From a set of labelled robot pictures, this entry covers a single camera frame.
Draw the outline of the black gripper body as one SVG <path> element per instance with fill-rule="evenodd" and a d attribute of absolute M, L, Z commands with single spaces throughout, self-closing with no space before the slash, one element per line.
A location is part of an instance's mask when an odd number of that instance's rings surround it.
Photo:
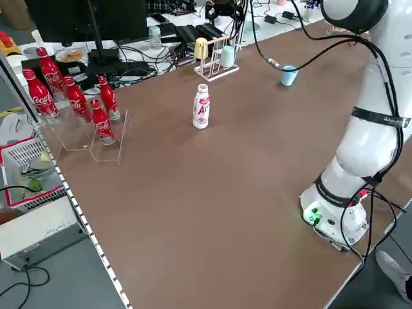
<path fill-rule="evenodd" d="M 205 3 L 205 18 L 215 20 L 217 17 L 226 16 L 233 20 L 244 20 L 248 1 L 215 0 Z"/>

